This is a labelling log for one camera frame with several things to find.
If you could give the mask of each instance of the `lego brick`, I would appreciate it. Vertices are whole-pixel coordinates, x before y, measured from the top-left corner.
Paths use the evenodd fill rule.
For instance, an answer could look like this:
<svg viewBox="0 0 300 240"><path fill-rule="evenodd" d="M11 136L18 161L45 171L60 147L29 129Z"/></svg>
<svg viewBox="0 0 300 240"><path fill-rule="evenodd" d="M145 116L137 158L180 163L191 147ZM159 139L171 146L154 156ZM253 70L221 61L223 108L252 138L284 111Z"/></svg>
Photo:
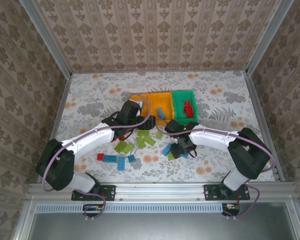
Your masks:
<svg viewBox="0 0 300 240"><path fill-rule="evenodd" d="M104 155L103 153L98 153L96 159L97 159L98 161L103 161L103 160L104 160L104 156L105 156L105 155Z"/></svg>
<svg viewBox="0 0 300 240"><path fill-rule="evenodd" d="M117 162L117 156L114 156L114 155L104 155L103 161L105 163L116 163Z"/></svg>
<svg viewBox="0 0 300 240"><path fill-rule="evenodd" d="M137 133L138 136L149 136L150 135L149 130L140 130L140 129L138 129L136 131L136 133Z"/></svg>
<svg viewBox="0 0 300 240"><path fill-rule="evenodd" d="M169 143L168 146L163 149L162 154L167 156L168 153L170 153L170 148L171 148L172 143Z"/></svg>
<svg viewBox="0 0 300 240"><path fill-rule="evenodd" d="M164 114L164 112L162 111L161 108L158 108L158 109L156 110L156 112L158 113L158 116L159 116L161 119L166 119L166 116L165 116L165 114Z"/></svg>
<svg viewBox="0 0 300 240"><path fill-rule="evenodd" d="M127 146L125 141L120 141L119 144L114 148L114 150L119 154Z"/></svg>
<svg viewBox="0 0 300 240"><path fill-rule="evenodd" d="M118 171L125 170L125 157L120 156L118 157Z"/></svg>
<svg viewBox="0 0 300 240"><path fill-rule="evenodd" d="M159 140L162 139L162 132L157 131L156 132L156 138L159 139Z"/></svg>
<svg viewBox="0 0 300 240"><path fill-rule="evenodd" d="M156 141L149 136L145 136L143 140L152 147L156 144Z"/></svg>
<svg viewBox="0 0 300 240"><path fill-rule="evenodd" d="M136 138L136 142L138 143L138 146L139 146L140 149L143 149L143 148L146 147L145 141L141 136L138 136Z"/></svg>
<svg viewBox="0 0 300 240"><path fill-rule="evenodd" d="M128 154L132 149L134 149L135 145L133 143L128 143L127 146L122 150L124 154Z"/></svg>
<svg viewBox="0 0 300 240"><path fill-rule="evenodd" d="M183 157L184 159L187 159L189 156L189 153L186 153L186 154L181 154L181 157Z"/></svg>
<svg viewBox="0 0 300 240"><path fill-rule="evenodd" d="M168 157L169 161L175 159L171 152L169 152L166 156Z"/></svg>
<svg viewBox="0 0 300 240"><path fill-rule="evenodd" d="M134 163L136 161L135 155L128 156L129 163Z"/></svg>

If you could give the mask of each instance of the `aluminum frame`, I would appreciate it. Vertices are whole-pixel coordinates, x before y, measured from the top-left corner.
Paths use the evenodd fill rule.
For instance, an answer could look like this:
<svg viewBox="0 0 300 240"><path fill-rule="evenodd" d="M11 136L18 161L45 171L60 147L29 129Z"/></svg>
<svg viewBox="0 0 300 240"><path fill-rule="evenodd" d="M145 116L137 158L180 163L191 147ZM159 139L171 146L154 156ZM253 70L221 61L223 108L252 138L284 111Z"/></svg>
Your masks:
<svg viewBox="0 0 300 240"><path fill-rule="evenodd" d="M37 9L33 0L20 0L22 6L24 7L26 13L29 15L31 21L33 22L36 30L39 32L41 38L43 39L45 45L49 49L49 52L53 56L56 64L60 68L66 80L71 77L71 68L64 58L62 50L59 48L58 44L55 42L51 32L47 28L44 20L42 19L39 10Z"/></svg>
<svg viewBox="0 0 300 240"><path fill-rule="evenodd" d="M255 88L253 79L250 74L245 74L244 79L245 79L246 87L248 88L248 91L249 91L249 95L250 95L251 103L252 103L254 113L256 116L256 120L258 121L258 124L259 124L260 132L262 135L262 140L268 146L268 148L271 150L271 152L276 160L275 169L277 170L277 172L273 171L273 175L276 176L276 174L278 174L279 180L284 182L286 180L285 176L284 176L284 172L282 171L281 164L280 164L277 152L276 152L276 148L275 148L274 142L272 141L270 131L269 131L269 128L267 125L267 121L266 121L264 112L262 110L261 103L259 101L257 90Z"/></svg>
<svg viewBox="0 0 300 240"><path fill-rule="evenodd" d="M116 183L106 182L103 185L115 185L116 204L196 204L196 203L232 203L236 201L205 201L204 185L216 184L215 182L194 182L194 183ZM260 190L258 202L262 203L285 203L289 212L289 217L294 229L296 239L300 240L300 205L292 182L251 182L253 187ZM27 240L36 215L37 204L42 203L62 203L72 204L72 190L44 192L39 183L29 186L26 204L21 213L20 221L15 231L13 240ZM250 189L249 201L252 203L257 196L257 192ZM101 201L76 201L76 203L96 204Z"/></svg>
<svg viewBox="0 0 300 240"><path fill-rule="evenodd" d="M269 44L277 33L278 28L280 27L282 21L287 15L292 3L294 0L282 0L279 2L274 14L269 21L258 45L256 46L248 65L246 66L246 71L249 74L253 74L256 70L258 63L265 54Z"/></svg>

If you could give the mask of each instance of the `patterned wallpaper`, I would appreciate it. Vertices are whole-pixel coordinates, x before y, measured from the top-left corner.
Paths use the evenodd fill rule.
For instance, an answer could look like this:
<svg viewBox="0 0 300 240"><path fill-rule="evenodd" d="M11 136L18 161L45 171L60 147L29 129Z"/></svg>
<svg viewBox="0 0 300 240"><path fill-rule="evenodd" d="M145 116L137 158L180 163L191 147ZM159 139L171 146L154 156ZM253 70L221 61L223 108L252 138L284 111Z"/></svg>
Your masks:
<svg viewBox="0 0 300 240"><path fill-rule="evenodd" d="M18 0L0 0L0 240L18 223L65 79Z"/></svg>
<svg viewBox="0 0 300 240"><path fill-rule="evenodd" d="M35 0L75 73L244 69L280 0Z"/></svg>
<svg viewBox="0 0 300 240"><path fill-rule="evenodd" d="M252 75L285 177L300 199L300 0Z"/></svg>

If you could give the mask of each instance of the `table surface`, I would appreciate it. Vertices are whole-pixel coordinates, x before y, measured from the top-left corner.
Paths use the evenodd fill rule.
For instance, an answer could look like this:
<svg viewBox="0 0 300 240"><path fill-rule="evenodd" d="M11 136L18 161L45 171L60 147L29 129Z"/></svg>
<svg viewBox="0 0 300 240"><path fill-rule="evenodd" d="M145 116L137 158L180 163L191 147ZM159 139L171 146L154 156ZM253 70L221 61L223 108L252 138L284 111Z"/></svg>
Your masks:
<svg viewBox="0 0 300 240"><path fill-rule="evenodd" d="M198 107L198 122L206 127L240 131L251 128L261 138L254 108L242 71L130 72L73 74L62 114L57 139L73 138L92 129L110 114L119 111L131 93L192 90ZM207 147L197 147L197 157L168 161L162 150L173 143L171 137L156 139L151 147L139 149L134 132L127 140L135 144L130 154L135 163L125 160L125 170L116 163L97 161L97 154L118 155L119 143L103 144L77 160L75 171L86 171L100 182L219 182L235 167L230 154ZM257 181L274 181L273 173L262 173Z"/></svg>

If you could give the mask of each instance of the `red lego brick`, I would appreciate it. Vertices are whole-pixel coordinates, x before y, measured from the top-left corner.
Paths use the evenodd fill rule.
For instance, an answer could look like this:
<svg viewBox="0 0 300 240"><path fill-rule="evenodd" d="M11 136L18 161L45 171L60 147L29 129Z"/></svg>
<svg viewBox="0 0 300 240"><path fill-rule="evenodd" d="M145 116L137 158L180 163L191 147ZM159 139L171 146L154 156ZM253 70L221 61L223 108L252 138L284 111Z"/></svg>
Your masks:
<svg viewBox="0 0 300 240"><path fill-rule="evenodd" d="M104 160L104 156L105 156L105 155L104 155L103 153L98 153L96 159L97 159L98 161L103 161L103 160Z"/></svg>
<svg viewBox="0 0 300 240"><path fill-rule="evenodd" d="M191 103L190 103L190 101L185 101L184 102L184 109L183 109L184 114L187 114L187 109L188 108L191 108Z"/></svg>
<svg viewBox="0 0 300 240"><path fill-rule="evenodd" d="M193 119L194 118L194 112L193 111L188 112L187 115L186 115L186 117L188 119Z"/></svg>

